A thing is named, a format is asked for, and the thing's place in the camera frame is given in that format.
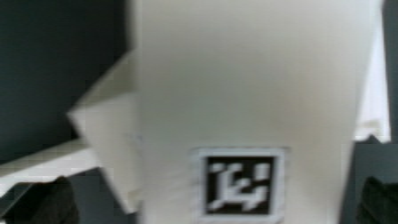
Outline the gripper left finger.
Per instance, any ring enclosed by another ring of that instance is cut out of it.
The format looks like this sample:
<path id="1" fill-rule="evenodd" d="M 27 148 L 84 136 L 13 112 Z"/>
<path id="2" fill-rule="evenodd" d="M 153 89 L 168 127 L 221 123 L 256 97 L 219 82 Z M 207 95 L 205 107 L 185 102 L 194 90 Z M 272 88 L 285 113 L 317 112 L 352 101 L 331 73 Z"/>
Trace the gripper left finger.
<path id="1" fill-rule="evenodd" d="M 0 224 L 81 224 L 73 185 L 65 176 L 50 182 L 20 182 L 0 196 Z"/>

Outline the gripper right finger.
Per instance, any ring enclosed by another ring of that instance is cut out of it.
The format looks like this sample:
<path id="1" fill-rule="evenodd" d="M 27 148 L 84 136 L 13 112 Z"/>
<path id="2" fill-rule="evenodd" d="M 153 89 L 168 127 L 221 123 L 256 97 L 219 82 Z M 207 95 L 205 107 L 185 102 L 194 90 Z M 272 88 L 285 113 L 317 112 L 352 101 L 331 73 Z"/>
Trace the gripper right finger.
<path id="1" fill-rule="evenodd" d="M 356 224 L 398 224 L 398 183 L 367 178 Z"/>

